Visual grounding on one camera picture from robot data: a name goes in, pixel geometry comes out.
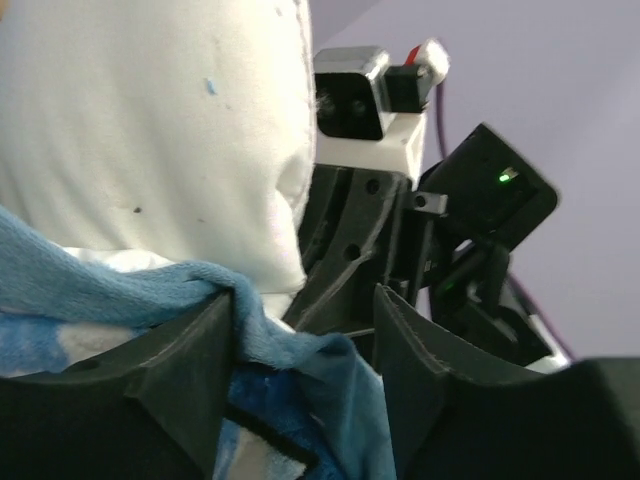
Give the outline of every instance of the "blue towel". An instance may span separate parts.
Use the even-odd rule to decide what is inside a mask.
[[[234,407],[250,412],[256,421],[273,428],[279,437],[274,440],[280,440],[278,444],[287,457],[302,457],[296,451],[299,448],[314,455],[306,462],[310,467],[306,480],[344,479],[320,426],[309,415],[309,405],[291,371],[277,371],[262,365],[239,367],[231,383],[229,401]],[[251,428],[250,421],[245,427],[256,430]],[[291,447],[287,450],[286,444],[283,445],[287,440],[295,450]]]
[[[187,262],[122,274],[83,264],[2,208],[0,307],[30,316],[0,316],[1,373],[66,367],[70,360],[58,338],[65,322],[126,327],[133,337],[224,288],[235,291],[239,360],[295,372],[309,416],[321,425],[346,478],[394,479],[382,383],[347,338],[284,331],[265,318],[251,283],[218,265]],[[232,430],[226,425],[223,436],[233,437]]]

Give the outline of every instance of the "black plastic part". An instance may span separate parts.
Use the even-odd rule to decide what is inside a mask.
[[[640,478],[639,359],[543,376],[375,293],[377,351],[399,480]]]
[[[383,126],[367,77],[354,73],[316,74],[318,128],[327,137],[382,140]]]
[[[308,280],[285,322],[314,334],[344,333],[375,363],[375,285],[416,302],[433,219],[446,211],[446,197],[410,187],[399,173],[316,166],[298,234]]]
[[[308,279],[285,322],[314,334],[373,333],[373,289],[390,281],[408,188],[399,173],[316,167],[299,231]]]
[[[432,320],[520,366],[550,354],[509,288],[508,267],[510,252],[557,206],[553,187],[480,125],[422,176],[420,190],[449,197],[447,216],[434,223],[422,280]]]
[[[433,77],[424,65],[392,66],[384,74],[390,111],[422,113],[433,86]]]
[[[515,249],[556,208],[556,190],[488,126],[479,125],[419,190],[449,197],[448,247],[467,239]]]
[[[2,478],[211,478],[232,319],[223,294],[61,374],[0,379]]]

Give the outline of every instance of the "white cloth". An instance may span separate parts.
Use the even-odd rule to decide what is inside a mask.
[[[12,2],[0,203],[63,247],[219,263],[282,313],[305,280],[311,65],[304,0]]]

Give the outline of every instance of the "dark spot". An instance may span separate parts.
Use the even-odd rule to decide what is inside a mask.
[[[360,251],[360,247],[354,244],[349,245],[344,250],[344,258],[350,262],[355,262],[361,255],[362,252]]]
[[[427,206],[427,199],[424,198],[422,195],[417,195],[414,199],[413,199],[416,207],[418,208],[424,208]]]
[[[366,189],[369,195],[375,195],[380,191],[380,182],[375,178],[372,178],[367,182]]]

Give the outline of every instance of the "blue speck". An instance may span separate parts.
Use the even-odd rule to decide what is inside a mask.
[[[210,78],[207,79],[207,91],[209,92],[209,95],[216,94],[216,88],[213,86],[213,80],[211,80]]]

